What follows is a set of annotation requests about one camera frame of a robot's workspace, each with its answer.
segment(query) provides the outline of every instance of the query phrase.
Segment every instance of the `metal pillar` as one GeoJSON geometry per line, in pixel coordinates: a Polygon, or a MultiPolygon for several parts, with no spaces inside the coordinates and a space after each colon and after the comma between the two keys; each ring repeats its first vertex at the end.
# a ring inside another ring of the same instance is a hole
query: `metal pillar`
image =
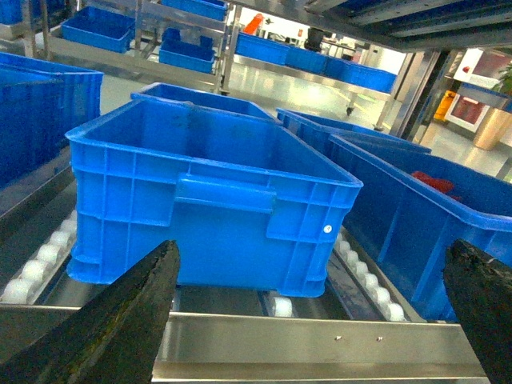
{"type": "Polygon", "coordinates": [[[35,45],[35,21],[32,0],[22,0],[22,16],[23,16],[23,45],[25,47],[25,56],[28,58],[36,58],[38,56],[37,47],[35,45]]]}
{"type": "Polygon", "coordinates": [[[224,73],[221,81],[221,93],[228,94],[230,92],[231,70],[233,68],[234,52],[237,49],[238,34],[240,33],[240,16],[242,14],[242,6],[234,7],[233,28],[231,31],[230,48],[226,53],[224,73]]]}
{"type": "Polygon", "coordinates": [[[44,44],[43,58],[51,60],[50,44],[48,36],[50,35],[49,21],[48,21],[48,4],[46,0],[41,0],[41,17],[42,17],[42,40],[44,44]]]}
{"type": "Polygon", "coordinates": [[[137,0],[135,4],[135,57],[140,58],[141,52],[141,40],[142,40],[142,1],[137,0]]]}
{"type": "Polygon", "coordinates": [[[437,80],[444,76],[444,69],[449,57],[450,52],[448,51],[425,52],[390,134],[400,138],[412,139],[414,137],[430,101],[430,92],[437,80]]]}
{"type": "Polygon", "coordinates": [[[384,123],[384,119],[391,111],[391,108],[393,108],[395,98],[396,98],[398,92],[400,91],[400,89],[402,88],[404,78],[409,73],[410,65],[413,61],[413,58],[414,58],[414,54],[407,54],[406,57],[404,58],[403,64],[400,67],[400,71],[397,74],[397,79],[394,82],[393,89],[391,90],[390,98],[384,104],[381,114],[378,117],[377,123],[374,126],[375,130],[378,130],[378,131],[383,130],[382,124],[384,123]]]}

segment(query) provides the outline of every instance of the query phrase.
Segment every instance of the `blue bin on shelf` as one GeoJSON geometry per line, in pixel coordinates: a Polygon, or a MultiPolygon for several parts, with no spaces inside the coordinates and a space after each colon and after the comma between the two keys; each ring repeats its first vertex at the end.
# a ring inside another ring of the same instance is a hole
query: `blue bin on shelf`
{"type": "Polygon", "coordinates": [[[300,70],[306,70],[314,74],[321,74],[327,63],[327,56],[317,54],[310,50],[303,50],[294,46],[290,47],[286,56],[286,65],[300,70]]]}
{"type": "Polygon", "coordinates": [[[1,68],[40,74],[62,81],[62,92],[59,94],[62,125],[55,138],[57,142],[65,139],[64,134],[68,130],[100,115],[102,72],[4,53],[0,53],[1,68]]]}
{"type": "MultiPolygon", "coordinates": [[[[181,32],[180,30],[177,30],[175,28],[167,28],[165,32],[162,35],[162,40],[182,40],[181,32]]],[[[214,47],[214,40],[212,38],[208,38],[207,36],[199,36],[199,45],[202,48],[206,48],[208,50],[213,49],[214,47]]]]}
{"type": "Polygon", "coordinates": [[[136,100],[75,128],[68,273],[110,283],[176,239],[184,285],[319,296],[359,180],[260,118],[136,100]]]}
{"type": "Polygon", "coordinates": [[[293,134],[299,136],[307,144],[323,154],[329,154],[333,143],[331,134],[339,134],[345,138],[358,138],[375,145],[430,153],[431,149],[395,136],[370,130],[364,126],[340,122],[330,118],[322,118],[312,114],[304,114],[293,110],[277,109],[278,119],[293,134]]]}
{"type": "Polygon", "coordinates": [[[263,62],[270,62],[279,66],[286,64],[286,56],[290,48],[278,42],[272,42],[264,38],[258,38],[252,34],[240,34],[238,36],[236,54],[255,58],[263,62]]]}
{"type": "Polygon", "coordinates": [[[344,226],[428,320],[455,320],[442,279],[463,238],[512,266],[512,185],[429,154],[331,136],[329,157],[364,182],[344,226]],[[442,194],[415,171],[455,185],[442,194]]]}
{"type": "Polygon", "coordinates": [[[133,92],[131,98],[157,99],[162,102],[169,100],[176,102],[192,102],[197,106],[224,110],[225,112],[235,114],[244,114],[254,118],[264,118],[279,123],[279,120],[253,102],[221,96],[219,94],[201,92],[200,90],[191,90],[180,86],[172,86],[160,82],[145,86],[139,92],[133,92]]]}
{"type": "Polygon", "coordinates": [[[205,74],[211,73],[215,52],[179,40],[165,40],[160,46],[159,61],[171,66],[180,66],[205,74]]]}
{"type": "Polygon", "coordinates": [[[0,187],[58,153],[62,82],[0,68],[0,187]]]}
{"type": "Polygon", "coordinates": [[[328,58],[324,75],[386,94],[392,91],[397,77],[396,74],[385,70],[362,66],[341,58],[328,58]]]}
{"type": "Polygon", "coordinates": [[[224,20],[227,12],[227,4],[219,0],[162,0],[162,4],[219,21],[224,20]]]}
{"type": "MultiPolygon", "coordinates": [[[[48,12],[62,10],[65,7],[64,0],[48,0],[48,12]]],[[[32,12],[35,18],[41,17],[41,2],[33,0],[32,12]]],[[[22,4],[20,0],[0,0],[0,24],[16,24],[23,20],[22,4]]]]}
{"type": "Polygon", "coordinates": [[[62,24],[62,37],[125,54],[135,38],[135,19],[88,6],[62,24]]]}

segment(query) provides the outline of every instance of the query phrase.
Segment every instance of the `metal shelf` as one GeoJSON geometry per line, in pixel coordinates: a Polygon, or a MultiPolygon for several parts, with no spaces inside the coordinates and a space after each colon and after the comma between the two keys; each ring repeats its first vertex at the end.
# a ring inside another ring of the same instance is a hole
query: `metal shelf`
{"type": "Polygon", "coordinates": [[[78,58],[133,72],[150,74],[170,81],[179,78],[189,82],[201,82],[211,85],[215,85],[217,81],[217,76],[212,74],[204,74],[177,66],[152,62],[144,58],[130,56],[129,54],[118,54],[110,52],[109,50],[102,50],[93,46],[70,42],[62,38],[60,28],[57,28],[50,34],[49,49],[52,54],[78,58]]]}
{"type": "Polygon", "coordinates": [[[390,98],[390,94],[384,94],[383,92],[378,92],[376,90],[369,90],[368,88],[364,88],[362,86],[355,86],[354,84],[349,84],[347,82],[340,82],[339,80],[334,80],[333,78],[325,78],[323,76],[312,74],[310,72],[305,72],[303,70],[289,68],[288,66],[277,66],[269,62],[262,62],[260,60],[255,60],[253,58],[240,56],[239,54],[236,54],[234,56],[234,62],[236,62],[237,64],[241,64],[243,66],[257,68],[259,70],[269,70],[270,72],[275,72],[276,74],[291,76],[292,78],[301,78],[302,80],[306,80],[308,82],[315,82],[317,84],[322,84],[324,86],[332,86],[339,90],[347,90],[355,94],[362,94],[365,96],[376,98],[377,100],[387,101],[390,98]]]}
{"type": "Polygon", "coordinates": [[[403,52],[512,45],[512,4],[469,0],[233,0],[403,52]]]}

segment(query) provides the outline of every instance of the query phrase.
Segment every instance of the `reflective metal surface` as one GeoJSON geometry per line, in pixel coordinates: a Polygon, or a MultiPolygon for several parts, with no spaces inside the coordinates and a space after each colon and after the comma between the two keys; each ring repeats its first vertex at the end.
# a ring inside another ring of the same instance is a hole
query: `reflective metal surface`
{"type": "Polygon", "coordinates": [[[479,86],[472,86],[463,83],[458,89],[457,94],[466,96],[467,98],[471,98],[488,106],[492,106],[498,110],[504,110],[506,112],[512,111],[511,97],[507,97],[504,94],[496,94],[495,92],[491,93],[479,86]]]}
{"type": "MultiPolygon", "coordinates": [[[[0,360],[72,311],[0,306],[0,360]]],[[[458,325],[171,313],[168,328],[156,382],[485,377],[458,325]]]]}
{"type": "Polygon", "coordinates": [[[414,65],[414,61],[417,60],[421,60],[421,62],[418,71],[415,76],[412,77],[413,82],[410,85],[405,101],[391,127],[390,134],[393,136],[401,137],[404,134],[406,126],[412,118],[429,77],[439,59],[439,55],[439,52],[428,51],[425,52],[423,56],[419,55],[413,59],[411,65],[414,65]]]}
{"type": "Polygon", "coordinates": [[[170,323],[173,362],[479,367],[459,325],[185,313],[171,313],[170,323]]]}
{"type": "Polygon", "coordinates": [[[293,68],[289,68],[288,66],[277,66],[275,64],[270,64],[269,62],[262,62],[253,58],[240,56],[238,54],[234,56],[234,62],[244,66],[258,68],[260,70],[269,70],[271,72],[275,72],[276,74],[284,74],[285,76],[291,76],[292,78],[301,78],[302,80],[307,80],[308,82],[316,82],[317,84],[323,84],[324,86],[332,86],[340,90],[347,90],[356,94],[370,96],[377,100],[387,100],[390,98],[389,94],[384,94],[383,92],[369,90],[368,88],[363,88],[362,86],[355,86],[353,84],[340,82],[332,78],[324,78],[323,76],[318,76],[317,74],[311,74],[302,70],[295,70],[293,68]]]}

